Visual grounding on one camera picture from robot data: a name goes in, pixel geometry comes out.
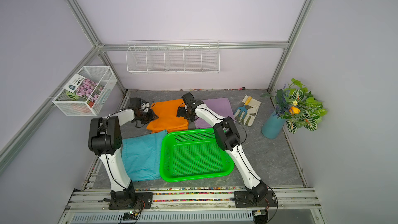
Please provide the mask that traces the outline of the purple pants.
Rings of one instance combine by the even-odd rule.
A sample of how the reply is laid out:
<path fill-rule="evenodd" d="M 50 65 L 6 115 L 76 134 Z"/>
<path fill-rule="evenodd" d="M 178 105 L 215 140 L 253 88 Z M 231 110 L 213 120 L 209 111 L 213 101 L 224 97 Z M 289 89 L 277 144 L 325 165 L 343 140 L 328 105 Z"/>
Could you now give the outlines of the purple pants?
<path fill-rule="evenodd" d="M 231 117 L 235 119 L 230 101 L 224 98 L 203 100 L 203 102 L 215 113 L 223 117 Z M 208 129 L 211 127 L 205 120 L 199 118 L 194 122 L 196 129 Z"/>

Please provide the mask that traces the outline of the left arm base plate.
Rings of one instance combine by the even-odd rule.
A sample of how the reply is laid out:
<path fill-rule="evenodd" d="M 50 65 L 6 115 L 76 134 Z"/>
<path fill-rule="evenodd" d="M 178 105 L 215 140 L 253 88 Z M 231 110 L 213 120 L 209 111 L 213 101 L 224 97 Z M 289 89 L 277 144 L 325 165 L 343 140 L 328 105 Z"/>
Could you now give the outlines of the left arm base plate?
<path fill-rule="evenodd" d="M 109 203 L 108 209 L 150 209 L 153 200 L 153 193 L 132 191 L 112 191 L 110 199 L 104 201 Z"/>

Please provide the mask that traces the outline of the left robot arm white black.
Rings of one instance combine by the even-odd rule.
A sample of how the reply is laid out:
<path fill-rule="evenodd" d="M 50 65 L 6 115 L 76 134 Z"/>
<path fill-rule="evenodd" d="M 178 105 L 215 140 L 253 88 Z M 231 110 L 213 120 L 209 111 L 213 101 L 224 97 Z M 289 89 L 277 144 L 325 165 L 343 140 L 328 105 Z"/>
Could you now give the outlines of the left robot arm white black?
<path fill-rule="evenodd" d="M 105 166 L 111 184 L 110 203 L 123 200 L 136 202 L 138 199 L 122 162 L 121 127 L 128 122 L 138 121 L 144 125 L 157 119 L 152 110 L 154 105 L 155 102 L 133 97 L 126 108 L 107 117 L 93 118 L 90 122 L 88 147 Z"/>

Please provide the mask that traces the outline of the orange pants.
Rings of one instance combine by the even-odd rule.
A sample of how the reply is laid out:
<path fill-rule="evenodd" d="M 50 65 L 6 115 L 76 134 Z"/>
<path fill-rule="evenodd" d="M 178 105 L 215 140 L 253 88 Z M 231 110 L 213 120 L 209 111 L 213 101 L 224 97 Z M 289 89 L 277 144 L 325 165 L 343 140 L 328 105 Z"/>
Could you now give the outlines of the orange pants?
<path fill-rule="evenodd" d="M 182 99 L 164 102 L 156 102 L 151 109 L 157 115 L 157 119 L 151 121 L 146 129 L 151 133 L 158 133 L 166 130 L 168 133 L 188 130 L 188 120 L 177 117 L 180 106 L 184 106 Z"/>

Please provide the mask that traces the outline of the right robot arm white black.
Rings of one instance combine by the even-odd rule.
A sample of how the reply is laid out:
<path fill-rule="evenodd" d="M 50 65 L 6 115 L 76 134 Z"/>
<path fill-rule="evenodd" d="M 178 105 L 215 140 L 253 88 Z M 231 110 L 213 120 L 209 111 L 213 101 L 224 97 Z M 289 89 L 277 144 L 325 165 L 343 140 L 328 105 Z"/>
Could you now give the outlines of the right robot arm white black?
<path fill-rule="evenodd" d="M 178 107 L 177 117 L 191 122 L 200 118 L 211 125 L 217 145 L 234 161 L 249 195 L 255 202 L 263 201 L 268 195 L 268 187 L 247 159 L 235 121 L 231 117 L 217 114 L 202 100 L 196 100 L 191 93 L 186 93 L 181 98 L 183 104 Z"/>

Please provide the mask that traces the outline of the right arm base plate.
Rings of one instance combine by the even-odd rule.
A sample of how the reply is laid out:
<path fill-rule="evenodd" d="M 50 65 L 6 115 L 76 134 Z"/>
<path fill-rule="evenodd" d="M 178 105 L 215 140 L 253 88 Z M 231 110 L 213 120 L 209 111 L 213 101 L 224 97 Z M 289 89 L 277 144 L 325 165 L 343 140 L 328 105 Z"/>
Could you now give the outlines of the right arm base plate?
<path fill-rule="evenodd" d="M 247 191 L 235 191 L 232 201 L 237 208 L 249 207 L 276 207 L 277 199 L 274 193 L 268 191 L 264 197 L 258 199 L 254 194 Z"/>

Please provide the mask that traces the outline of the teal pants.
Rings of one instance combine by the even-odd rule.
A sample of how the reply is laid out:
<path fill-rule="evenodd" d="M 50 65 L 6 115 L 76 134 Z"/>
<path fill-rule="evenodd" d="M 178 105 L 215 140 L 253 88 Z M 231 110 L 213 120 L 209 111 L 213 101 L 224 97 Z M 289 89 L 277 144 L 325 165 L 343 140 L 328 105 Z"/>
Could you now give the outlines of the teal pants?
<path fill-rule="evenodd" d="M 167 131 L 123 140 L 122 161 L 131 181 L 160 179 L 162 141 Z"/>

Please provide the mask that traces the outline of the green plastic basket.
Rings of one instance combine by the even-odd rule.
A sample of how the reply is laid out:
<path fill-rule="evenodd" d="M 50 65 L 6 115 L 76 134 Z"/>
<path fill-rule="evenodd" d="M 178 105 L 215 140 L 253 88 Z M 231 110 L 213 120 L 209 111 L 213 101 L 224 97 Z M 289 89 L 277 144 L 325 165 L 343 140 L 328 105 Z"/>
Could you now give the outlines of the green plastic basket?
<path fill-rule="evenodd" d="M 223 177 L 234 167 L 212 128 L 172 132 L 162 141 L 160 175 L 167 182 Z"/>

